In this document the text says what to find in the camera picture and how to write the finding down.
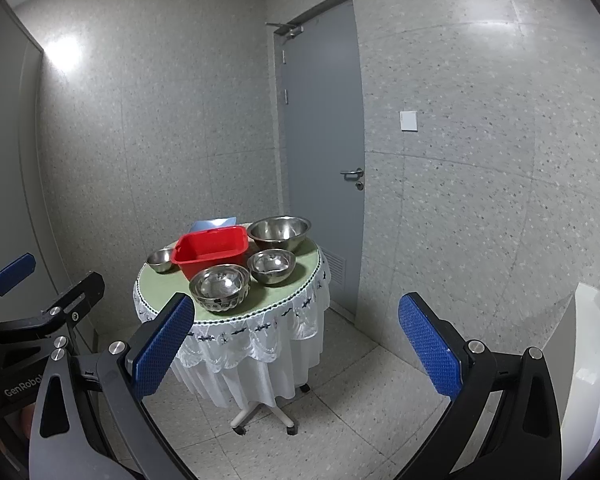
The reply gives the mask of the small steel bowl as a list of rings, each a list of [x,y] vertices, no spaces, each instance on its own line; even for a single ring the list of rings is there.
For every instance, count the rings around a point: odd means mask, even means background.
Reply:
[[[163,247],[152,252],[146,259],[146,264],[158,274],[172,272],[175,264],[172,262],[173,247]]]

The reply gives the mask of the fluted steel bowl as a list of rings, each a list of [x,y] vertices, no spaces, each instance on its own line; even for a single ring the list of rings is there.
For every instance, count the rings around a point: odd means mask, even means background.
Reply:
[[[238,264],[218,264],[198,272],[188,287],[196,303],[208,312],[226,312],[237,308],[248,296],[250,274]]]

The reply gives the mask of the blue square plate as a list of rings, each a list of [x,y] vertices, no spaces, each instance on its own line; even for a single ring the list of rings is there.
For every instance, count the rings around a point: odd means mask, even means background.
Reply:
[[[228,226],[234,226],[236,222],[235,217],[197,220],[190,227],[189,233],[227,228]]]

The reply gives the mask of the medium steel bowl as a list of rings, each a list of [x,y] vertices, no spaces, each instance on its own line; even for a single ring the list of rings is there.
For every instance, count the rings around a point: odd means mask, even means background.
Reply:
[[[263,249],[248,259],[251,276],[261,285],[277,285],[289,278],[296,267],[296,256],[285,249]]]

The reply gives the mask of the large steel bowl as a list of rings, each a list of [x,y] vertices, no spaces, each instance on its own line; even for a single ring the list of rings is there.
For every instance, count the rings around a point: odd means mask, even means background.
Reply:
[[[248,236],[261,249],[283,249],[295,252],[311,229],[308,219],[296,216],[274,216],[252,222]]]

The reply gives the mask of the green round table mat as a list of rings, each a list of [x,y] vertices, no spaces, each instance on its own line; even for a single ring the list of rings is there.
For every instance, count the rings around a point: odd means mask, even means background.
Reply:
[[[307,238],[296,252],[296,259],[294,272],[280,284],[264,286],[255,280],[251,280],[247,298],[235,309],[221,313],[209,313],[201,307],[199,301],[195,300],[195,321],[197,323],[213,323],[220,322],[224,318],[239,318],[240,316],[263,311],[279,301],[294,296],[313,278],[320,266],[322,257],[317,244]],[[134,288],[150,313],[158,313],[177,292],[192,296],[189,290],[189,281],[182,271],[158,274],[151,270],[147,264],[144,264],[140,269]]]

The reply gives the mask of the white wheeled table base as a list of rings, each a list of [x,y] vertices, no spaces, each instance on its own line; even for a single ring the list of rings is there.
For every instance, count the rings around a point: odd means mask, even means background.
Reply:
[[[294,395],[291,398],[278,396],[273,406],[261,402],[250,402],[248,406],[241,410],[231,421],[230,429],[238,436],[244,436],[250,429],[253,421],[260,422],[261,419],[271,419],[278,422],[284,428],[288,436],[298,434],[299,423],[297,419],[288,415],[284,411],[284,407],[297,401],[310,393],[312,388],[308,384],[301,385],[294,390]]]

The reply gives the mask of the red plastic basin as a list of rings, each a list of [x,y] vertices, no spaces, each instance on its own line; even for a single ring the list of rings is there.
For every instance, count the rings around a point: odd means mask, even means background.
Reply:
[[[242,266],[248,249],[247,230],[243,226],[226,226],[181,236],[173,248],[171,262],[191,280],[198,272],[218,264]]]

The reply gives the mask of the grey door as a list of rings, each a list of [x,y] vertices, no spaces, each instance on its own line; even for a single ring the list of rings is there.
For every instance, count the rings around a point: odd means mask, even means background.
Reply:
[[[363,168],[364,110],[352,0],[327,0],[291,22],[280,43],[280,92],[289,210],[332,271],[330,294],[346,318],[358,307],[364,190],[341,170]]]

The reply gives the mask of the grey wall panel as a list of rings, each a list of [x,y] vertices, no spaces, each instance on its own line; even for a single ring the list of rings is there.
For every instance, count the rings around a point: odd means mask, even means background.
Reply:
[[[38,156],[43,49],[0,3],[0,270],[26,252],[33,274],[0,299],[0,322],[38,315],[70,284],[48,215]]]

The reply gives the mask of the white wall switch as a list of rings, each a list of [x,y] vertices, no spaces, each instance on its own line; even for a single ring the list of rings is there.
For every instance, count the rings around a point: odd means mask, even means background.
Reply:
[[[400,128],[405,132],[417,132],[418,121],[416,110],[404,110],[400,113]]]

